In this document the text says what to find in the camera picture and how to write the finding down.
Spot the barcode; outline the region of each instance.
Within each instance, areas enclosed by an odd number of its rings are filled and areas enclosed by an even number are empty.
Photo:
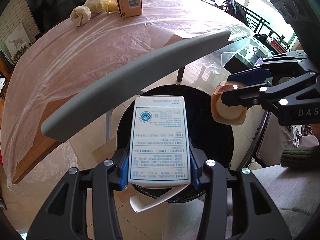
[[[129,0],[129,8],[139,7],[139,0]]]

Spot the gray sweatpants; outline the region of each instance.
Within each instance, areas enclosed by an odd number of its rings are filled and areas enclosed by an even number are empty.
[[[320,203],[320,170],[297,171],[280,165],[252,171],[271,196],[295,238]],[[168,206],[162,240],[195,240],[204,203],[193,200]],[[232,193],[228,189],[226,238],[231,237]]]

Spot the brick wall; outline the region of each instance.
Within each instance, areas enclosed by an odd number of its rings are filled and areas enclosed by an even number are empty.
[[[11,54],[4,41],[20,23],[26,30],[31,43],[34,43],[39,30],[33,20],[27,0],[10,0],[0,16],[0,48],[9,58]]]

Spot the blue circular logo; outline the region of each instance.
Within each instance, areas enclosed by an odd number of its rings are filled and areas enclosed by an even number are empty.
[[[151,120],[152,114],[150,112],[142,112],[140,115],[141,122],[148,122]]]

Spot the mug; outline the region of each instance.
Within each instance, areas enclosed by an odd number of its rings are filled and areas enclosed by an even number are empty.
[[[270,53],[266,49],[264,49],[262,46],[259,46],[259,47],[254,46],[252,50],[254,52],[254,55],[250,59],[250,62],[252,64],[255,64],[259,58],[269,57],[270,55]]]

